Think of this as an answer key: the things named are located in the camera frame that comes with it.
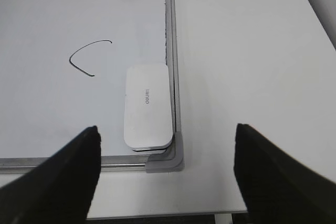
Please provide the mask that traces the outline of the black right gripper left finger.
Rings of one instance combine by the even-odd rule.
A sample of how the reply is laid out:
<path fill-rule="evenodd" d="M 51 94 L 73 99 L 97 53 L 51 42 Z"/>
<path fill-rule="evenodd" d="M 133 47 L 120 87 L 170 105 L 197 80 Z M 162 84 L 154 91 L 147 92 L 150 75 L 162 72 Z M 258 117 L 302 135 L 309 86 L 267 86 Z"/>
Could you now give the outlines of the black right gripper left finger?
<path fill-rule="evenodd" d="M 1 187 L 1 223 L 85 223 L 101 173 L 101 136 L 88 127 Z"/>

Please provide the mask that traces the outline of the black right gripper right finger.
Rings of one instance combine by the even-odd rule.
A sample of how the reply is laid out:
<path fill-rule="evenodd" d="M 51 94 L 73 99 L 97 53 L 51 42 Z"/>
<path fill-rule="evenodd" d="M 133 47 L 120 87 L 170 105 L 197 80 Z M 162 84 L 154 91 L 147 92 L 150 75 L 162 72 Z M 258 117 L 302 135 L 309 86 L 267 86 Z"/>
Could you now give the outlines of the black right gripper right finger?
<path fill-rule="evenodd" d="M 335 183 L 248 124 L 236 127 L 234 174 L 252 223 L 335 223 Z"/>

